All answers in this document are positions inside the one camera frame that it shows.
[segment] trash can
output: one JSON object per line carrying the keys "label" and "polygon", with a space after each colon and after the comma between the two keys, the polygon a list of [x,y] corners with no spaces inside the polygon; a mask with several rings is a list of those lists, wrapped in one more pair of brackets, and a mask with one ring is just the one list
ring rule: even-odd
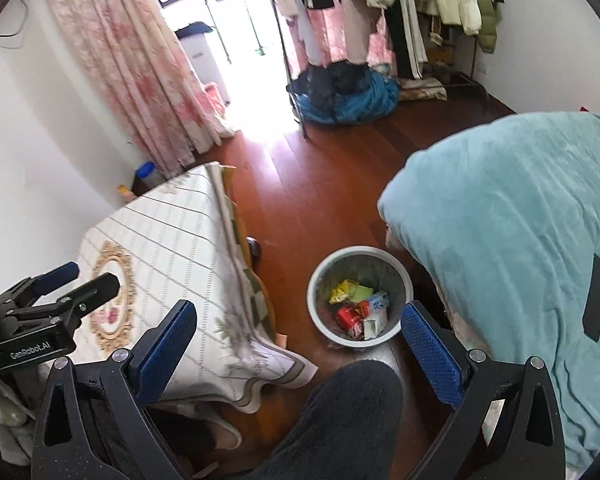
{"label": "trash can", "polygon": [[225,104],[228,104],[231,101],[229,92],[220,72],[218,62],[206,40],[206,34],[212,31],[213,29],[206,23],[195,22],[177,30],[176,36],[180,40],[180,44],[187,57],[189,57],[193,70],[198,74],[200,81],[205,85],[216,83],[222,99]]}
{"label": "trash can", "polygon": [[[388,293],[388,322],[375,339],[358,341],[330,328],[333,322],[324,317],[325,306],[331,291],[342,280],[353,280]],[[334,343],[359,350],[380,345],[400,332],[400,316],[410,301],[413,301],[413,285],[404,266],[386,251],[368,246],[346,247],[331,253],[315,269],[306,292],[307,308],[316,328]]]}

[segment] yellow snack bag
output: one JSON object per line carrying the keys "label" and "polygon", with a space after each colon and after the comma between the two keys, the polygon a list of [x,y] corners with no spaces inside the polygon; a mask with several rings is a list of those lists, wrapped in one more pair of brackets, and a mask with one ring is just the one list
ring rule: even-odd
{"label": "yellow snack bag", "polygon": [[341,303],[345,300],[348,300],[355,294],[356,288],[358,288],[358,284],[356,282],[352,282],[351,280],[343,280],[331,291],[329,303]]}

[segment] green puffer jacket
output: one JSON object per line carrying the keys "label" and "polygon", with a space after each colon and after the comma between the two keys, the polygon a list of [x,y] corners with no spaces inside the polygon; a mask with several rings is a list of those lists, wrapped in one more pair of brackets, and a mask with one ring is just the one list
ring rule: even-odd
{"label": "green puffer jacket", "polygon": [[478,44],[483,52],[493,54],[498,39],[496,11],[491,0],[478,0],[478,7],[480,7],[480,15],[482,16],[482,28],[478,33]]}

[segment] pink floral curtain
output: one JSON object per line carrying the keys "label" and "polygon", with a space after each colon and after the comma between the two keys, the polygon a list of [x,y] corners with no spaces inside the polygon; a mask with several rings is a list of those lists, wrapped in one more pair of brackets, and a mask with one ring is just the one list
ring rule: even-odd
{"label": "pink floral curtain", "polygon": [[167,175],[234,132],[216,112],[157,0],[49,0],[91,80]]}

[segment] power outlet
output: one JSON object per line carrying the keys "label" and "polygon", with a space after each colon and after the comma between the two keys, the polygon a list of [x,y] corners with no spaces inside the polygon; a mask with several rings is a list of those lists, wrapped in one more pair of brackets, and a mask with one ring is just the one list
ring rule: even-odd
{"label": "power outlet", "polygon": [[489,73],[489,65],[483,59],[481,59],[480,61],[478,61],[477,65],[476,65],[476,68],[477,68],[477,70],[478,70],[478,72],[480,74],[487,75]]}

